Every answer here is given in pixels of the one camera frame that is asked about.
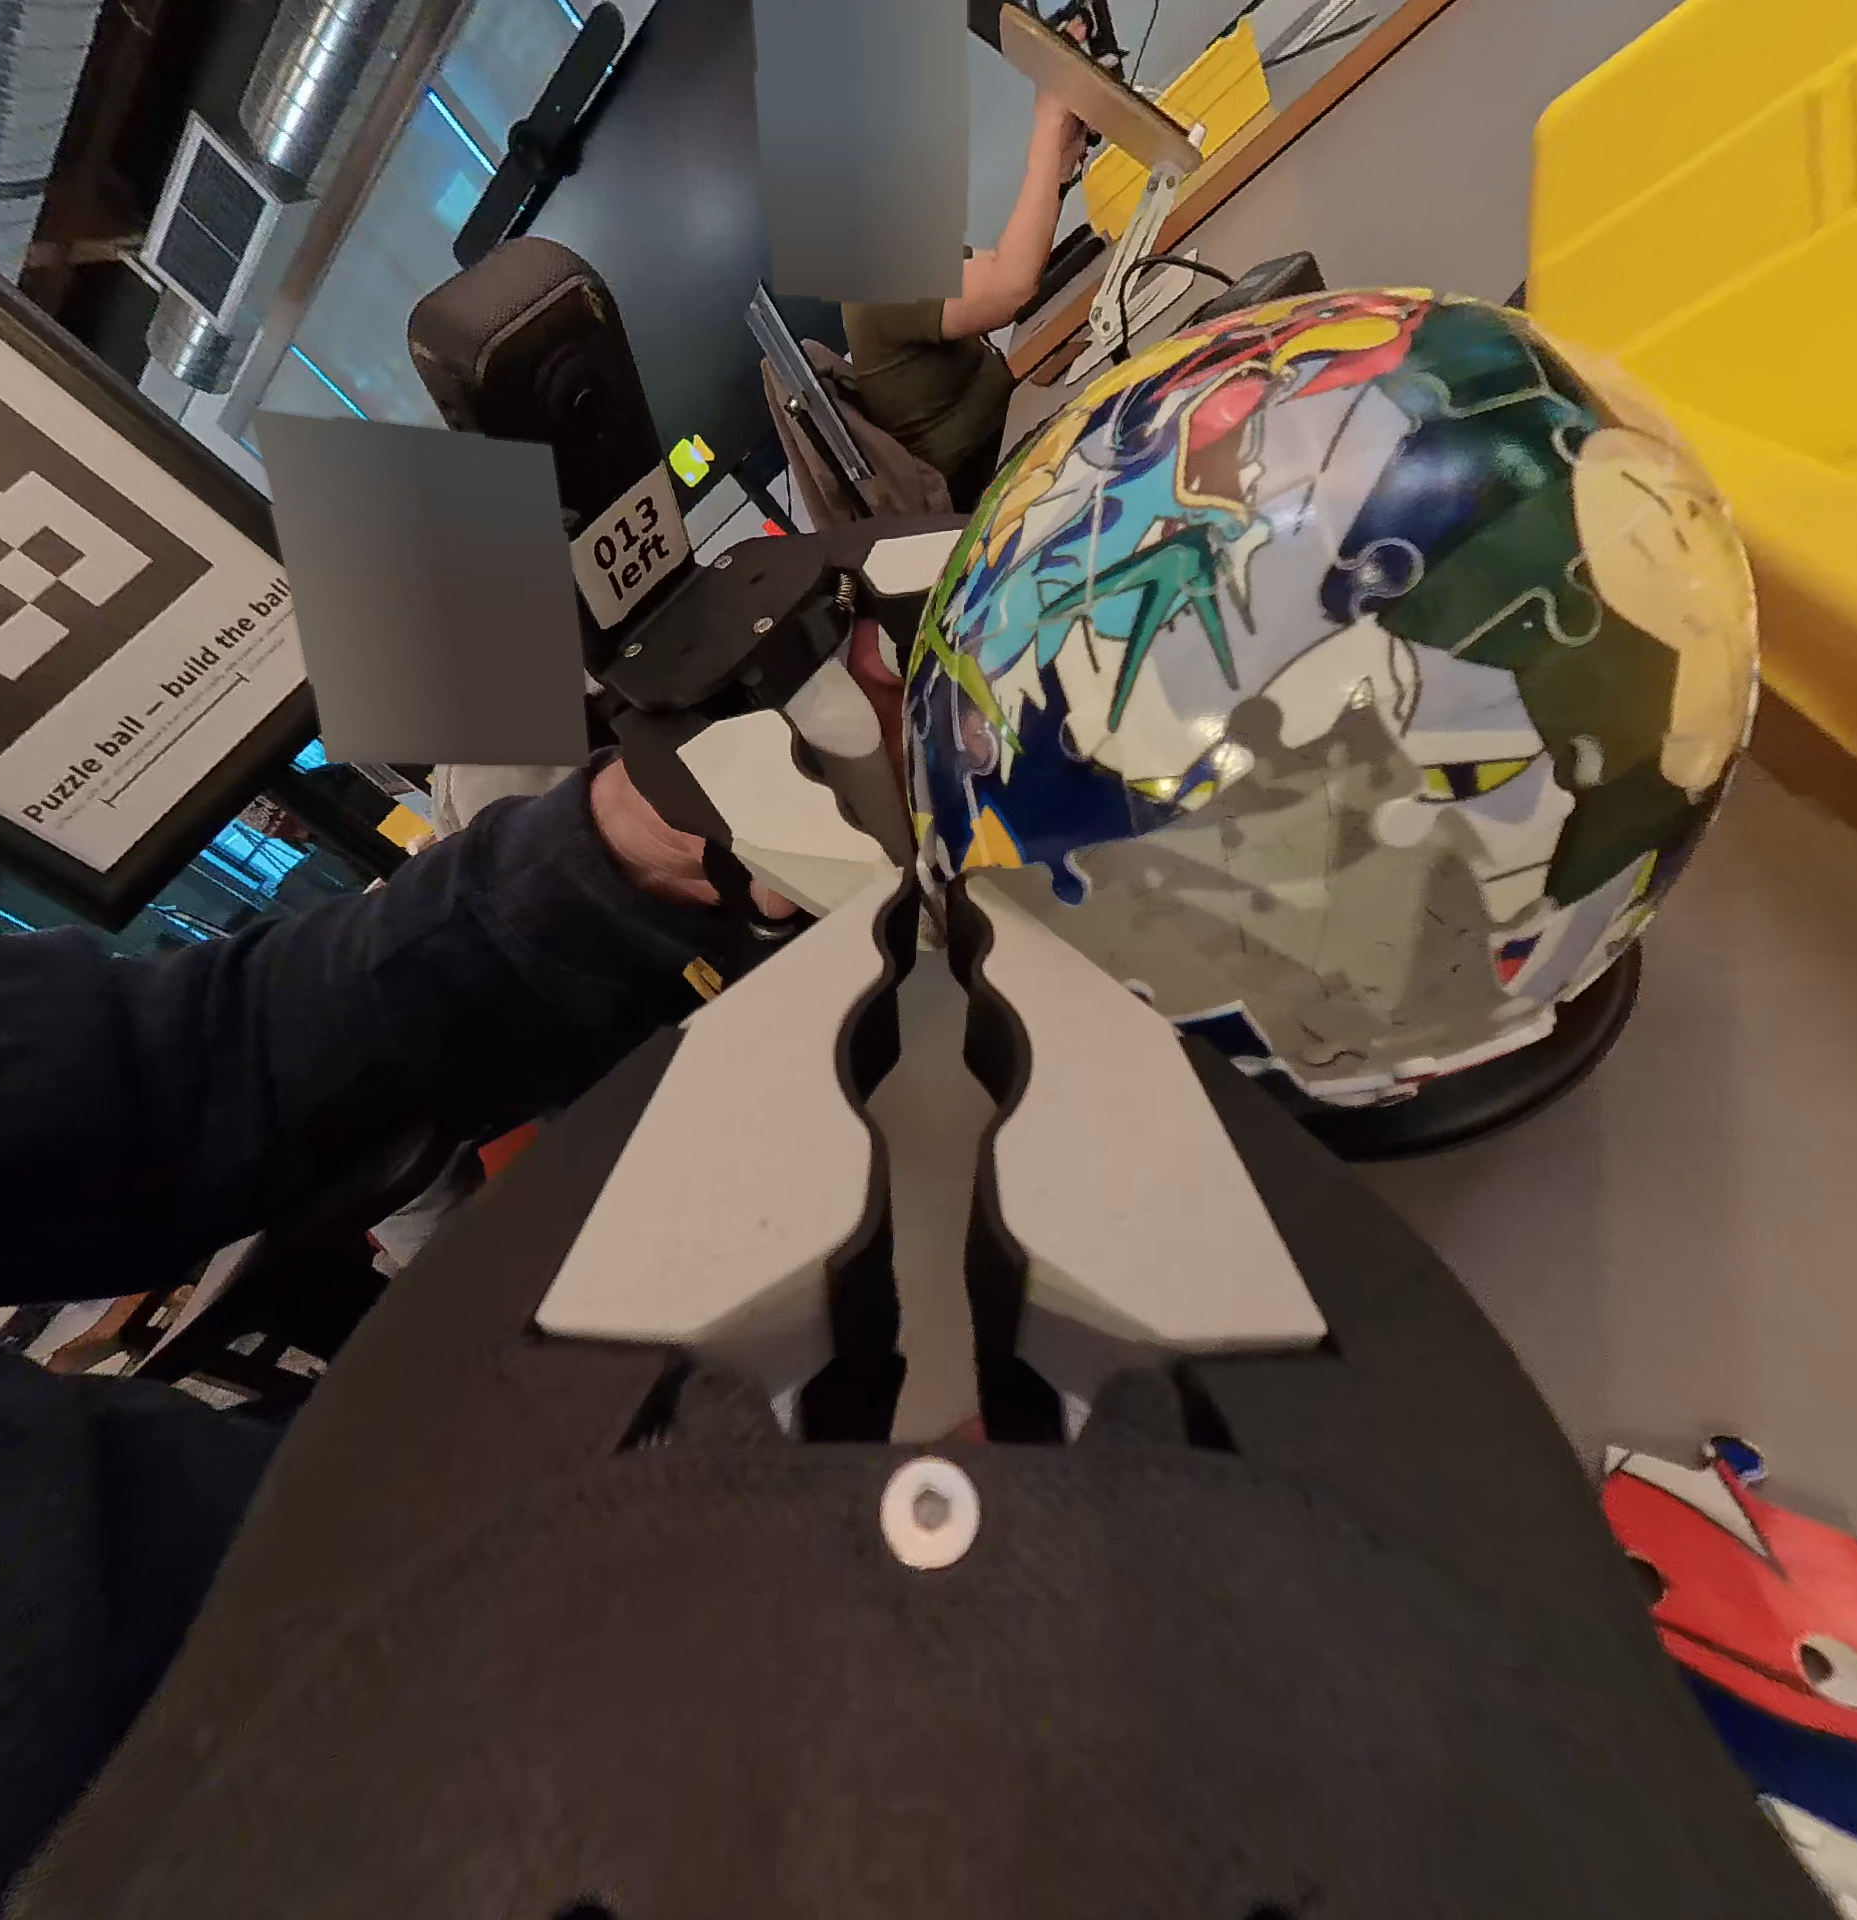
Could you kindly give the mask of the red puzzle piece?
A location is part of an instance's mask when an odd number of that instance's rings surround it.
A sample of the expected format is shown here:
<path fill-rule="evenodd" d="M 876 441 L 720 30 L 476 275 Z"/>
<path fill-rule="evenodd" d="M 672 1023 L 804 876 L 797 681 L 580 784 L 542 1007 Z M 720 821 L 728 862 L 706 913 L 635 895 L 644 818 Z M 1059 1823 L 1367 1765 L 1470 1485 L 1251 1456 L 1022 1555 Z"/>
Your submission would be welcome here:
<path fill-rule="evenodd" d="M 1764 1452 L 1731 1435 L 1694 1466 L 1607 1445 L 1600 1503 L 1683 1669 L 1857 1744 L 1857 1540 L 1772 1500 L 1766 1475 Z"/>

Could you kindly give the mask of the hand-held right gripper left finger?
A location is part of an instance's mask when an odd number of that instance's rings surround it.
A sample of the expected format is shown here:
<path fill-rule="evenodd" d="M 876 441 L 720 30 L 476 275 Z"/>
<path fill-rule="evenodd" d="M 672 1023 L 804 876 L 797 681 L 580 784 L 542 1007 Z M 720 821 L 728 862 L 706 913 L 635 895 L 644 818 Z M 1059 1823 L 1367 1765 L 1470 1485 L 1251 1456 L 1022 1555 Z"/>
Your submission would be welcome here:
<path fill-rule="evenodd" d="M 815 1442 L 893 1437 L 909 1363 L 868 1109 L 917 931 L 917 884 L 878 876 L 684 1023 L 539 1334 L 745 1374 Z"/>

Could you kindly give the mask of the small yellow bin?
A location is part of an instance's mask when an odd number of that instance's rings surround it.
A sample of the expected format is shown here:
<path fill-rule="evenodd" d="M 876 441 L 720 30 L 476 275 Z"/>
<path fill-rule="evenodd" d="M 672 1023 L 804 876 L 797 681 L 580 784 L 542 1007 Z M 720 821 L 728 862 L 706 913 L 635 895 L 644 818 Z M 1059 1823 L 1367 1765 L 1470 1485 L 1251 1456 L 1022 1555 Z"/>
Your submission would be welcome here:
<path fill-rule="evenodd" d="M 1157 95 L 1156 105 L 1188 128 L 1203 128 L 1203 157 L 1215 157 L 1262 111 L 1271 106 L 1271 79 L 1262 67 L 1248 13 L 1229 28 Z M 1140 208 L 1149 167 L 1115 145 L 1098 148 L 1081 182 L 1086 226 L 1118 245 Z"/>

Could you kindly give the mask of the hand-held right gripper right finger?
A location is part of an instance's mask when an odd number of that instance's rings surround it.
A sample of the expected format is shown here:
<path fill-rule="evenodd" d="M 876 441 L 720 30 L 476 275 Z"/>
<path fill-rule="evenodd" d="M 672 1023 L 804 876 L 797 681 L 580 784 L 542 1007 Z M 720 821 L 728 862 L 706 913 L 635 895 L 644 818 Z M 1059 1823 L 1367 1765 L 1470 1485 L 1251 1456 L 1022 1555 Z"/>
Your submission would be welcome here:
<path fill-rule="evenodd" d="M 990 1099 L 964 1246 L 987 1439 L 1070 1439 L 1118 1374 L 1314 1356 L 1326 1311 L 1178 1029 L 998 880 L 952 887 L 946 957 Z"/>

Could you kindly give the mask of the colourful puzzle ball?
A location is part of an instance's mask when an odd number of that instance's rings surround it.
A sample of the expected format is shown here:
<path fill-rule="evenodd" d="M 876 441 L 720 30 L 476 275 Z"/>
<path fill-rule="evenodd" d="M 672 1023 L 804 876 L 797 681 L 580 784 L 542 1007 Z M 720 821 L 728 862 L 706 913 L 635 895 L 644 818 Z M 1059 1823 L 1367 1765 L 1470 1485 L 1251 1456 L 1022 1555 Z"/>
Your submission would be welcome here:
<path fill-rule="evenodd" d="M 1622 371 L 1371 285 L 1205 318 L 1004 462 L 906 670 L 917 873 L 1248 1075 L 1422 1105 L 1643 936 L 1760 707 L 1731 508 Z"/>

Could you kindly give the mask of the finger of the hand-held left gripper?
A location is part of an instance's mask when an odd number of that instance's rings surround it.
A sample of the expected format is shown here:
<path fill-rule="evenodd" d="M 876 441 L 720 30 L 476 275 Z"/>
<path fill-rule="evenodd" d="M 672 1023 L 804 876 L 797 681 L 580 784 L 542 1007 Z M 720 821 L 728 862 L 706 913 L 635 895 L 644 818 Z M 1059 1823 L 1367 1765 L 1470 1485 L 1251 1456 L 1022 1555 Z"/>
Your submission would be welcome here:
<path fill-rule="evenodd" d="M 861 536 L 861 597 L 926 597 L 964 540 L 964 523 L 897 523 Z"/>
<path fill-rule="evenodd" d="M 676 751 L 750 877 L 824 918 L 878 877 L 917 880 L 900 707 L 893 659 L 830 659 L 784 707 L 680 717 Z"/>

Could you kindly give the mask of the framed checkered sign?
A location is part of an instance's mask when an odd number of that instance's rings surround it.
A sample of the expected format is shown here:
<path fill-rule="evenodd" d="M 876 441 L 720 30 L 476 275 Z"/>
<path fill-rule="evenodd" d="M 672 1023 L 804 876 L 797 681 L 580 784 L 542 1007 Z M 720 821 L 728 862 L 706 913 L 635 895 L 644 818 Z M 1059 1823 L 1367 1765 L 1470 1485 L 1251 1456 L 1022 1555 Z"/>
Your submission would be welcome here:
<path fill-rule="evenodd" d="M 0 277 L 0 866 L 111 931 L 319 733 L 270 496 Z"/>

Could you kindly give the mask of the white air vent grille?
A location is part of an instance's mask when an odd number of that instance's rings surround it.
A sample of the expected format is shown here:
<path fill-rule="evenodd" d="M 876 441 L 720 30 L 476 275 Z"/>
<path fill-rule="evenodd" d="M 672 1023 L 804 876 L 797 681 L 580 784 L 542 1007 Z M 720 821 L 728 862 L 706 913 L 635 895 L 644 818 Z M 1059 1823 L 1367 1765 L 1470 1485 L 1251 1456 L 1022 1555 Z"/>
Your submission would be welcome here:
<path fill-rule="evenodd" d="M 140 259 L 219 335 L 254 335 L 299 245 L 306 202 L 276 194 L 200 112 L 191 112 Z"/>

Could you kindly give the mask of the person's dark jacket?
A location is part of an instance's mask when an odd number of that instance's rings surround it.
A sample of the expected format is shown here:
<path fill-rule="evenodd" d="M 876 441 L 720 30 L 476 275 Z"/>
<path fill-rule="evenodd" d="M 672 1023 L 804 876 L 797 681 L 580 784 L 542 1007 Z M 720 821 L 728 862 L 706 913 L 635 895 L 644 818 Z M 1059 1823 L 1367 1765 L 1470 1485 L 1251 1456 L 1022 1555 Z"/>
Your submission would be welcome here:
<path fill-rule="evenodd" d="M 0 1348 L 0 1910 L 174 1664 L 284 1433 Z"/>

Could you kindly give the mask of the yellow plastic storage bin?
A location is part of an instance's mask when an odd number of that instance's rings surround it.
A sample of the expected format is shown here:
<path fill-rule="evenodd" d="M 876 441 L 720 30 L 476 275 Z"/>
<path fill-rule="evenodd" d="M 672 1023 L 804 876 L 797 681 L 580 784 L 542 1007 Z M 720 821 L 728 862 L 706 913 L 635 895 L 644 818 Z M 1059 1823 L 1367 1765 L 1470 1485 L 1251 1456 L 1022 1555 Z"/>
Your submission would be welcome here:
<path fill-rule="evenodd" d="M 1857 762 L 1857 2 L 1683 2 L 1536 123 L 1529 308 L 1687 434 Z"/>

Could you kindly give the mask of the silver air duct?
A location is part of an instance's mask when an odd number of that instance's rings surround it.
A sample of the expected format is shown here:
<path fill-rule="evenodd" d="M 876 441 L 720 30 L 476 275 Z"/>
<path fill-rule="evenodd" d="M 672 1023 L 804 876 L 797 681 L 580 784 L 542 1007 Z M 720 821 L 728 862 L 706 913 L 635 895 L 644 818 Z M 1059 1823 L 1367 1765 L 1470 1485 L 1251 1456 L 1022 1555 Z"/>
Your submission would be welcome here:
<path fill-rule="evenodd" d="M 204 115 L 276 194 L 307 205 L 258 330 L 239 340 L 219 335 L 132 256 L 158 292 L 148 363 L 182 400 L 262 397 L 470 10 L 470 2 L 276 5 L 239 105 L 223 117 Z"/>

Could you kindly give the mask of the wooden board on metal arm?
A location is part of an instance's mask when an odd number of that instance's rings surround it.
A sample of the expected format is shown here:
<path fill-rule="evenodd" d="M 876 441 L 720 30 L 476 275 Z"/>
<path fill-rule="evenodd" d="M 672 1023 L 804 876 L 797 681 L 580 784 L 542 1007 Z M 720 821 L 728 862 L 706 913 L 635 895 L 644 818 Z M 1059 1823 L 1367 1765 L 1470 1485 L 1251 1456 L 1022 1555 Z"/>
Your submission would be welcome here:
<path fill-rule="evenodd" d="M 1064 101 L 1085 127 L 1148 171 L 1145 191 L 1120 245 L 1109 253 L 1086 314 L 1086 344 L 1068 364 L 1068 385 L 1077 385 L 1129 356 L 1134 326 L 1153 325 L 1194 285 L 1203 267 L 1197 249 L 1162 253 L 1157 242 L 1186 182 L 1205 163 L 1205 127 L 1181 127 L 1018 2 L 1001 5 L 997 39 L 1004 61 L 1026 74 L 1039 93 Z"/>

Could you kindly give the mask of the person's left hand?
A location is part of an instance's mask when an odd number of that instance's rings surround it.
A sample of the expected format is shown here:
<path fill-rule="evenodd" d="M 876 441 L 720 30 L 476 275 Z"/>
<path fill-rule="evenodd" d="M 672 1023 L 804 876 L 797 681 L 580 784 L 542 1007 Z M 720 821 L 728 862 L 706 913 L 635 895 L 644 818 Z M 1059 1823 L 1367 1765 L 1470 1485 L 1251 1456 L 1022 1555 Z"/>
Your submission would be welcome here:
<path fill-rule="evenodd" d="M 638 789 L 617 757 L 583 772 L 590 829 L 603 851 L 607 890 L 635 924 L 677 944 L 731 939 L 778 944 L 810 924 L 804 907 L 764 880 L 750 880 L 750 907 L 736 907 L 708 876 L 706 840 L 672 829 Z"/>

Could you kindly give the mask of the black round ball stand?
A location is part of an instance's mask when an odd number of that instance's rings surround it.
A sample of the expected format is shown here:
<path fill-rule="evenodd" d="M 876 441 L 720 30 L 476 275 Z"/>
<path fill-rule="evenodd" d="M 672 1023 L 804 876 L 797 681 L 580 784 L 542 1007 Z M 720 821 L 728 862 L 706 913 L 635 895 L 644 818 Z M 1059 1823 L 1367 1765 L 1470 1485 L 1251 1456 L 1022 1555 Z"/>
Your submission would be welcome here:
<path fill-rule="evenodd" d="M 1632 1018 L 1643 972 L 1631 947 L 1595 984 L 1557 1007 L 1557 1025 L 1484 1064 L 1397 1086 L 1371 1103 L 1333 1103 L 1267 1057 L 1248 1051 L 1238 1013 L 1183 1021 L 1181 1036 L 1223 1057 L 1262 1084 L 1275 1105 L 1344 1162 L 1406 1162 L 1496 1138 L 1557 1105 L 1613 1051 Z"/>

